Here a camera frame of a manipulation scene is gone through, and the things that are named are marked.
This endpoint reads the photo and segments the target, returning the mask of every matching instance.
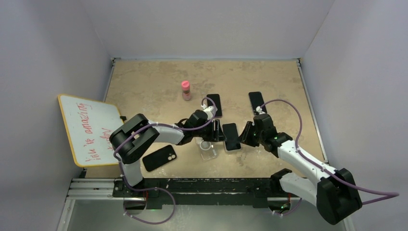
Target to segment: bottle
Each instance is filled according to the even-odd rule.
[[[181,89],[183,90],[183,99],[189,101],[191,99],[190,82],[185,80],[181,82]]]

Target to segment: stained surface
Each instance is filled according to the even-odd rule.
[[[192,99],[184,101],[180,83],[191,83]],[[285,99],[300,111],[304,129],[300,145],[322,160],[318,135],[307,103],[295,61],[119,61],[109,87],[107,103],[118,106],[122,115],[131,118],[143,113],[161,123],[176,123],[200,109],[201,99],[217,93],[221,97],[221,123],[236,123],[241,134],[253,119],[248,93],[262,92],[265,101]],[[267,106],[278,131],[296,137],[299,120],[296,112],[284,103]],[[148,153],[164,147],[154,143]],[[142,166],[145,177],[269,177],[289,164],[267,153],[263,147],[242,145],[242,150],[228,154],[223,143],[216,143],[218,157],[201,158],[196,143],[174,146],[178,159],[152,172]],[[93,167],[87,177],[118,177],[118,166]]]

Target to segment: smartphone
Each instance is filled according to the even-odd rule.
[[[237,125],[235,123],[223,124],[222,131],[225,135],[224,148],[226,152],[236,152],[241,149]]]
[[[252,112],[254,113],[255,116],[259,115],[259,113],[256,112],[256,107],[259,107],[265,103],[264,98],[262,98],[262,93],[260,91],[256,91],[250,92],[248,95],[249,100],[251,101]],[[262,107],[262,111],[268,113],[267,108],[265,106]]]
[[[176,152],[171,145],[167,145],[142,158],[144,167],[148,172],[155,170],[177,158]]]
[[[222,117],[222,109],[221,109],[221,100],[219,98],[219,94],[208,94],[207,97],[212,99],[214,101],[214,103],[216,104],[217,111],[216,111],[215,118],[221,118]],[[207,105],[208,106],[213,106],[213,104],[209,100],[207,100]]]

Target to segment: table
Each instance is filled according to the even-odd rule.
[[[184,101],[180,83],[191,83],[192,99]],[[143,113],[161,123],[176,123],[201,109],[201,99],[217,93],[221,97],[222,124],[236,123],[240,134],[253,114],[248,93],[262,92],[265,101],[285,99],[293,103],[303,119],[299,144],[317,159],[323,160],[322,148],[297,61],[126,61],[115,63],[106,102],[118,106],[128,119]],[[296,112],[287,104],[267,105],[268,113],[279,131],[293,138],[299,130]],[[154,143],[145,155],[166,146]],[[175,146],[175,161],[152,172],[142,166],[144,177],[159,178],[252,178],[270,177],[282,168],[292,167],[267,153],[263,147],[242,145],[242,150],[228,154],[222,142],[216,143],[218,157],[209,161],[201,158],[194,140]],[[87,178],[116,178],[118,166],[90,167]]]

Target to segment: purple cable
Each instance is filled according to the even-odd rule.
[[[382,201],[382,200],[386,200],[386,199],[390,199],[390,198],[399,196],[399,193],[397,193],[397,192],[381,192],[381,191],[375,191],[375,190],[370,190],[370,189],[362,188],[362,187],[356,186],[356,185],[354,185],[354,184],[351,184],[351,183],[349,183],[349,182],[346,182],[346,181],[344,181],[344,180],[338,178],[336,175],[332,174],[332,173],[331,173],[330,171],[328,171],[327,169],[323,169],[323,167],[320,166],[318,163],[316,163],[316,162],[314,162],[313,160],[307,158],[307,157],[302,153],[302,151],[300,151],[299,145],[298,145],[299,138],[300,138],[300,134],[302,133],[302,128],[303,128],[302,117],[300,116],[299,110],[298,110],[293,104],[291,104],[290,102],[288,102],[288,101],[286,101],[286,100],[281,100],[281,99],[275,99],[275,100],[268,101],[268,102],[264,103],[263,105],[261,105],[261,108],[264,107],[266,104],[271,103],[271,102],[275,102],[275,101],[281,101],[281,102],[284,102],[284,103],[289,104],[289,105],[296,111],[297,116],[299,117],[300,128],[299,128],[299,133],[297,133],[297,136],[296,136],[296,139],[295,139],[295,147],[296,147],[296,149],[298,150],[298,153],[300,154],[301,157],[303,157],[306,161],[310,162],[311,164],[313,164],[314,166],[316,166],[316,167],[319,168],[320,170],[323,170],[325,173],[329,174],[331,177],[333,177],[334,179],[336,179],[338,182],[340,182],[340,183],[342,183],[342,184],[344,184],[344,185],[346,185],[346,186],[348,186],[348,187],[350,187],[350,188],[353,188],[353,189],[356,189],[356,190],[360,190],[360,191],[363,191],[363,192],[366,192],[366,193],[371,193],[371,194],[375,194],[375,195],[383,195],[383,196],[384,196],[384,197],[380,197],[380,198],[377,198],[377,199],[365,201],[365,202],[363,202],[363,205],[368,205],[368,204],[371,204],[371,203],[374,203],[374,202],[377,202],[377,201]]]
[[[204,98],[201,100],[201,105],[203,105],[204,100],[206,100],[206,99],[209,100],[209,101],[213,104],[213,106],[215,107],[215,109],[217,110],[217,107],[215,106],[216,104],[214,103],[214,101],[213,101],[212,99],[210,99],[210,98],[207,98],[207,97],[204,97]],[[175,211],[176,211],[176,200],[174,199],[174,196],[173,196],[169,191],[167,191],[166,189],[157,188],[157,187],[155,187],[155,188],[148,188],[148,189],[136,189],[136,188],[133,188],[133,187],[129,184],[128,180],[126,179],[125,173],[124,173],[124,171],[123,171],[122,165],[120,164],[120,162],[122,162],[122,160],[121,160],[119,157],[116,156],[116,154],[117,154],[117,153],[119,152],[119,150],[123,147],[123,145],[125,145],[127,142],[129,142],[129,141],[130,141],[134,136],[136,136],[137,134],[139,134],[139,133],[141,133],[142,131],[144,131],[145,129],[150,128],[150,127],[153,127],[153,126],[163,126],[163,127],[174,128],[174,129],[182,130],[182,131],[194,131],[194,130],[202,129],[202,128],[204,128],[205,126],[209,125],[209,124],[213,121],[214,117],[215,117],[215,114],[213,114],[213,117],[212,117],[210,120],[208,120],[205,124],[203,124],[203,125],[201,125],[201,126],[199,126],[199,127],[196,127],[196,128],[179,128],[179,127],[174,127],[174,126],[172,126],[172,125],[160,124],[160,123],[148,124],[148,125],[146,125],[146,126],[140,128],[139,130],[137,130],[137,131],[136,131],[134,134],[132,134],[131,136],[129,136],[125,141],[123,141],[123,143],[121,143],[121,144],[115,149],[115,151],[114,151],[114,157],[119,161],[119,168],[120,168],[120,172],[121,172],[121,174],[122,174],[122,176],[123,176],[123,181],[125,182],[126,186],[127,186],[129,189],[131,189],[131,190],[133,190],[133,191],[136,191],[136,192],[143,192],[143,191],[149,191],[149,190],[161,190],[161,191],[164,191],[165,193],[167,193],[167,194],[171,197],[171,200],[173,201],[173,211],[171,212],[170,216],[168,216],[168,218],[166,218],[165,220],[160,221],[160,222],[150,222],[150,221],[146,221],[146,220],[142,220],[142,219],[140,219],[140,218],[137,218],[137,217],[131,215],[130,213],[128,213],[128,212],[126,211],[126,207],[125,207],[125,204],[124,204],[124,205],[123,205],[123,209],[124,209],[124,211],[125,211],[125,215],[128,215],[130,218],[133,218],[133,219],[135,219],[135,220],[138,220],[138,221],[140,221],[140,222],[143,222],[143,223],[146,223],[146,224],[150,224],[150,225],[163,224],[163,223],[167,222],[168,220],[170,220],[170,219],[173,217],[173,215],[174,215],[174,213],[175,213]]]

